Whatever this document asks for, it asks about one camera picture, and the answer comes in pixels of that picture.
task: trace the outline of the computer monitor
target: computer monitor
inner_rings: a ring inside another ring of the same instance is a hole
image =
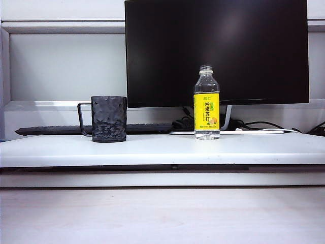
[[[210,64],[221,105],[308,103],[306,0],[125,1],[129,107],[193,104]]]

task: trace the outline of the light wood surface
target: light wood surface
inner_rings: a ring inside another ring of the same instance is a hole
[[[325,188],[1,190],[1,243],[324,243]]]

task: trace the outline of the black keyboard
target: black keyboard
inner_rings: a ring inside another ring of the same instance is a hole
[[[85,131],[91,133],[91,126],[85,126]],[[129,124],[126,126],[127,134],[167,134],[172,124]],[[20,128],[15,131],[18,135],[81,135],[80,126],[39,126]]]

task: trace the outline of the white shelf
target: white shelf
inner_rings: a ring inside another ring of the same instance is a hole
[[[126,142],[34,136],[0,144],[1,167],[162,164],[325,164],[325,137],[300,133],[223,135],[128,135]]]

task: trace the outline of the textured black cup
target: textured black cup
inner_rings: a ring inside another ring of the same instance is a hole
[[[91,104],[92,134],[87,134],[82,121],[81,105]],[[94,96],[91,103],[79,103],[78,114],[81,133],[92,136],[94,142],[120,142],[126,140],[126,97]]]

